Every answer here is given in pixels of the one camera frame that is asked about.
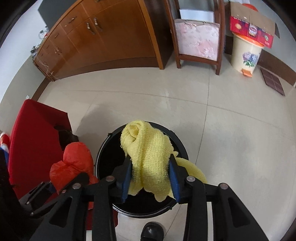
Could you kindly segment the black flat television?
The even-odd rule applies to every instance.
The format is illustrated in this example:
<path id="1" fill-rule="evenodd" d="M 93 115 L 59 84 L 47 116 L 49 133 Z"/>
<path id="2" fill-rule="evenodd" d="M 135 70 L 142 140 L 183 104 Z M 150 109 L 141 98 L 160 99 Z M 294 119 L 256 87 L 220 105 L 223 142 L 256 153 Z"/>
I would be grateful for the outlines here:
<path id="1" fill-rule="evenodd" d="M 59 18 L 76 2 L 75 0 L 43 0 L 38 12 L 48 30 L 51 30 Z"/>

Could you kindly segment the red paper cup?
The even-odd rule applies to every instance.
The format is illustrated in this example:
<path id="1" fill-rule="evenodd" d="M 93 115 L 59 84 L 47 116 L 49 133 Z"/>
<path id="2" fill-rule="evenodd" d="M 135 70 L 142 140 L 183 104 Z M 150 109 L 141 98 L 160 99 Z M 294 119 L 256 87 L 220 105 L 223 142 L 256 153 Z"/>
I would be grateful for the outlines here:
<path id="1" fill-rule="evenodd" d="M 5 132 L 2 132 L 0 135 L 0 146 L 6 153 L 9 153 L 10 137 Z"/>

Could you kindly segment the yellow knitted cloth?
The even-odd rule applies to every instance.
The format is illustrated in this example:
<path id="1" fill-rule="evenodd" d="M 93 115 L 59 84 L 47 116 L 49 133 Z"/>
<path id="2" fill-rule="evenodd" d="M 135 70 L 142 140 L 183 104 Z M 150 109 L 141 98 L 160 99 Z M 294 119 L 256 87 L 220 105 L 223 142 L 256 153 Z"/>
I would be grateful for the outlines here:
<path id="1" fill-rule="evenodd" d="M 164 201 L 168 196 L 173 197 L 168 175 L 171 154 L 179 166 L 186 168 L 190 176 L 203 183 L 207 182 L 205 175 L 195 164 L 178 157 L 169 137 L 148 122 L 134 120 L 128 123 L 121 133 L 120 144 L 125 155 L 129 155 L 132 160 L 129 195 L 135 196 L 144 189 L 152 193 L 157 202 Z"/>

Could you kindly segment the red cardboard box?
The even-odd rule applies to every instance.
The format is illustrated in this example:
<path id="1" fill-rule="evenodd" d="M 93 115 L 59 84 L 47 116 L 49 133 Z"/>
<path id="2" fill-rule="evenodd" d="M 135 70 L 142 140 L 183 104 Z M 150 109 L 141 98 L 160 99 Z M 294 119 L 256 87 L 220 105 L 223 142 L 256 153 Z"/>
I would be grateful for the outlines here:
<path id="1" fill-rule="evenodd" d="M 230 2 L 230 31 L 271 49 L 274 36 L 280 38 L 277 24 L 260 12 L 238 2 Z"/>

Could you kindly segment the black round trash bin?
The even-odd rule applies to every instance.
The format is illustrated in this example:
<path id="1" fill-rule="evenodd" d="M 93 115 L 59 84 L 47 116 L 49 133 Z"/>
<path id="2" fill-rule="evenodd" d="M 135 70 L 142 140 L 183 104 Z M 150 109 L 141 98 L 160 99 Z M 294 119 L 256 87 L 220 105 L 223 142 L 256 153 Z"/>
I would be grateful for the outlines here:
<path id="1" fill-rule="evenodd" d="M 132 218 L 159 216 L 176 205 L 169 180 L 169 158 L 184 161 L 187 151 L 171 130 L 141 120 L 109 133 L 96 157 L 99 180 L 114 175 L 119 193 L 115 211 Z"/>

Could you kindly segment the wooden side stand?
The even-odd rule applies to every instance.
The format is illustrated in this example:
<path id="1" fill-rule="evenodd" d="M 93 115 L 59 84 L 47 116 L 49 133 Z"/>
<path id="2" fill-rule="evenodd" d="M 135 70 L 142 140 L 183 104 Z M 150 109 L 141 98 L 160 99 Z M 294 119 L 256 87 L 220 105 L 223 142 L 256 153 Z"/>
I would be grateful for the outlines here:
<path id="1" fill-rule="evenodd" d="M 216 67 L 219 75 L 225 44 L 225 3 L 213 1 L 212 23 L 182 19 L 178 1 L 164 1 L 177 68 L 181 61 L 201 62 Z"/>

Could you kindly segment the long wooden sideboard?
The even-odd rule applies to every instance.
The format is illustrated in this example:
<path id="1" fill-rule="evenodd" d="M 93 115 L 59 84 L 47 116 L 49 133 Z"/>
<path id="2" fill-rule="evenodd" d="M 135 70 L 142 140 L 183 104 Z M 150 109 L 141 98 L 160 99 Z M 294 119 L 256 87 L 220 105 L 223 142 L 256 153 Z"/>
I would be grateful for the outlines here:
<path id="1" fill-rule="evenodd" d="M 173 42 L 163 1 L 77 1 L 33 59 L 49 79 L 132 67 L 164 69 Z"/>

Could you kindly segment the red plastic bag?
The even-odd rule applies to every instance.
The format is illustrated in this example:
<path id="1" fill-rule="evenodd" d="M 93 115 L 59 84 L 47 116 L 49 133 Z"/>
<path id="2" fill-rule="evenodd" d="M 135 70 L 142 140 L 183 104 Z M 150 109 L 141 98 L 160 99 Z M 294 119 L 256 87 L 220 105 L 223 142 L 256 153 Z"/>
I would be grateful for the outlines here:
<path id="1" fill-rule="evenodd" d="M 82 142 L 73 142 L 66 146 L 63 160 L 51 166 L 50 180 L 58 194 L 79 174 L 86 173 L 89 177 L 88 184 L 98 183 L 93 175 L 94 165 L 91 152 Z"/>

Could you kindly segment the black shoe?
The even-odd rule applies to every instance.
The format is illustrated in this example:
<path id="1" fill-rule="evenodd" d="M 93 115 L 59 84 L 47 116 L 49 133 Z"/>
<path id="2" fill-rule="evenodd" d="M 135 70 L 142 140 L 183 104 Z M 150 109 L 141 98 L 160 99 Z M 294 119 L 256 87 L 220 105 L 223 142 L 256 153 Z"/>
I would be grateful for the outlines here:
<path id="1" fill-rule="evenodd" d="M 140 241 L 163 241 L 164 229 L 157 222 L 148 222 L 142 229 Z"/>

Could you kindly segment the cream floral pedal bin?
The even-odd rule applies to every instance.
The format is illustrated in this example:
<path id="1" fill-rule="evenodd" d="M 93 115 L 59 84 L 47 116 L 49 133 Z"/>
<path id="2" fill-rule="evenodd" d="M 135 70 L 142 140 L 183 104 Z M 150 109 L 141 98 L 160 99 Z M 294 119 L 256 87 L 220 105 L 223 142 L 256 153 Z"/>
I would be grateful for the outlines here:
<path id="1" fill-rule="evenodd" d="M 263 44 L 234 33 L 231 66 L 244 76 L 252 77 L 263 48 Z"/>

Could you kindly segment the red tablecloth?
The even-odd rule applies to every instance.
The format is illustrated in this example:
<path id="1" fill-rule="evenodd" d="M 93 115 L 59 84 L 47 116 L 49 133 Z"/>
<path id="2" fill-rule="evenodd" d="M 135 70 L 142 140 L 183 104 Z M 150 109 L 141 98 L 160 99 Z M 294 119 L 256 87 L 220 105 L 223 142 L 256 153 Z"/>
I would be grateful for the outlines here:
<path id="1" fill-rule="evenodd" d="M 17 198 L 50 180 L 53 164 L 62 160 L 59 131 L 72 134 L 66 112 L 34 100 L 24 101 L 11 132 L 8 172 Z"/>

